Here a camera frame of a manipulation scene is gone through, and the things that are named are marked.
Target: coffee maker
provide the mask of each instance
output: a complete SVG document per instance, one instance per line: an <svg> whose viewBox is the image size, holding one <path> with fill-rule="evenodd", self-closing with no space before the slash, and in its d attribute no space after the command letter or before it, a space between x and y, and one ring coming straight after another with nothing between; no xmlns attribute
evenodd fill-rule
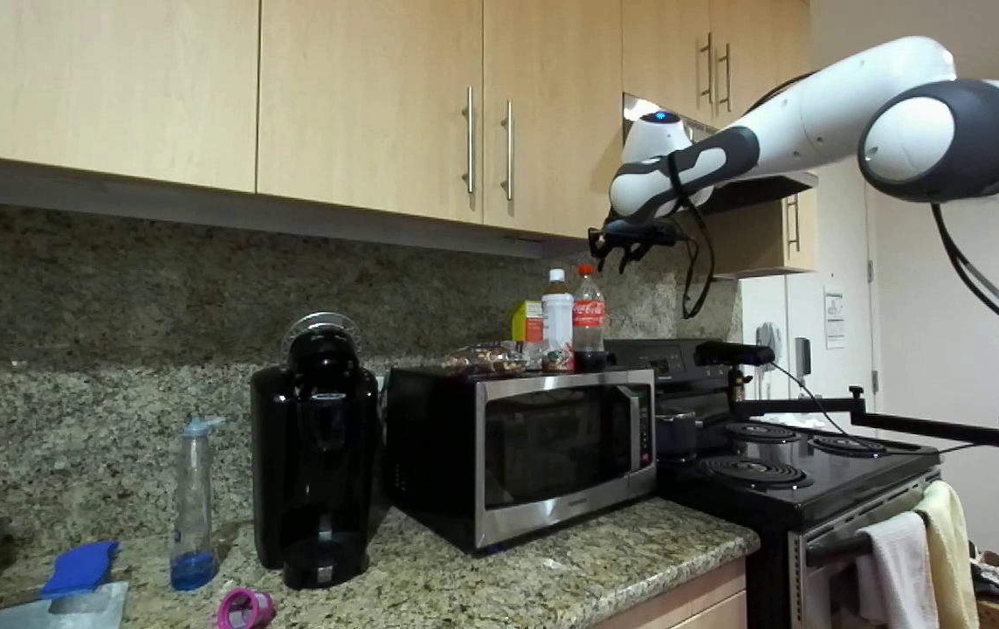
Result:
<svg viewBox="0 0 999 629"><path fill-rule="evenodd" d="M299 320L287 352L253 375L254 550L287 586L333 586L368 570L376 527L376 384L344 314Z"/></svg>

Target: granite backsplash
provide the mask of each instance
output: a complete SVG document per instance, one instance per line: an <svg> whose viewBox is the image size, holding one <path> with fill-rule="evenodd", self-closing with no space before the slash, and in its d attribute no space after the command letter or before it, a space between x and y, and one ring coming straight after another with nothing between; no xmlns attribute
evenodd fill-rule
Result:
<svg viewBox="0 0 999 629"><path fill-rule="evenodd" d="M372 370L502 339L550 264L0 205L0 522L23 550L166 533L176 429L218 412L221 522L253 518L249 378L308 313ZM682 251L601 275L610 336L729 336L736 287L678 314Z"/></svg>

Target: robotic arm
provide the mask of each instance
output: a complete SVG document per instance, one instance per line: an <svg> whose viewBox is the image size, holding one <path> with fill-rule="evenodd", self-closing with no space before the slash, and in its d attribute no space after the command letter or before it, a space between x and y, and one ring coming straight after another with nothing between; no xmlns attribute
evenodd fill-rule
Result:
<svg viewBox="0 0 999 629"><path fill-rule="evenodd" d="M899 39L780 89L722 133L693 142L670 112L644 117L610 181L589 251L623 267L674 246L670 217L712 189L861 153L883 196L950 204L999 196L999 80L956 80L933 39Z"/></svg>

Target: ceiling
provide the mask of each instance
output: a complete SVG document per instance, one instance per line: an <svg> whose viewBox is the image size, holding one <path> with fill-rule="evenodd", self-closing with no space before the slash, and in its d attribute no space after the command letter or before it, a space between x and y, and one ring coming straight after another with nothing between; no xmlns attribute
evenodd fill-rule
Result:
<svg viewBox="0 0 999 629"><path fill-rule="evenodd" d="M999 78L999 0L811 0L813 68L856 50L933 34L960 78Z"/></svg>

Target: microwave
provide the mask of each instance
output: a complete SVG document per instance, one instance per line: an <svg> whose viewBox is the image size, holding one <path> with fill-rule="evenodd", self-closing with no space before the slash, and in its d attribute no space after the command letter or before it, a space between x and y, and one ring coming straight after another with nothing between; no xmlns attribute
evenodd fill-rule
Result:
<svg viewBox="0 0 999 629"><path fill-rule="evenodd" d="M388 375L388 493L466 554L631 504L658 483L653 370Z"/></svg>

